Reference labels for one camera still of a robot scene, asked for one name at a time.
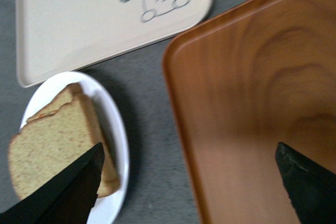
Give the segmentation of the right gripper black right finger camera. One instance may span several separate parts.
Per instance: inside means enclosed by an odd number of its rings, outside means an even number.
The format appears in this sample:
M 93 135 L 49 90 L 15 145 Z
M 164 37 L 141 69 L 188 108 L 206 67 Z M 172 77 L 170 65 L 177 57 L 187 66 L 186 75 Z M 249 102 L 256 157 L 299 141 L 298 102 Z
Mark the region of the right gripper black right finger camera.
M 283 142 L 275 160 L 300 223 L 335 223 L 335 174 Z

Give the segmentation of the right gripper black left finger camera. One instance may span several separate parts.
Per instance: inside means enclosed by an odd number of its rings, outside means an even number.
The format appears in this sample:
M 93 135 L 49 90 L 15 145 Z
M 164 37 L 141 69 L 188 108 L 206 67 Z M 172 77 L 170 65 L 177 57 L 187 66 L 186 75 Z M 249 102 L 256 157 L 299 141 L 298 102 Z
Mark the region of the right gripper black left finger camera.
M 1 213 L 1 223 L 86 223 L 98 198 L 103 163 L 100 142 L 32 195 Z

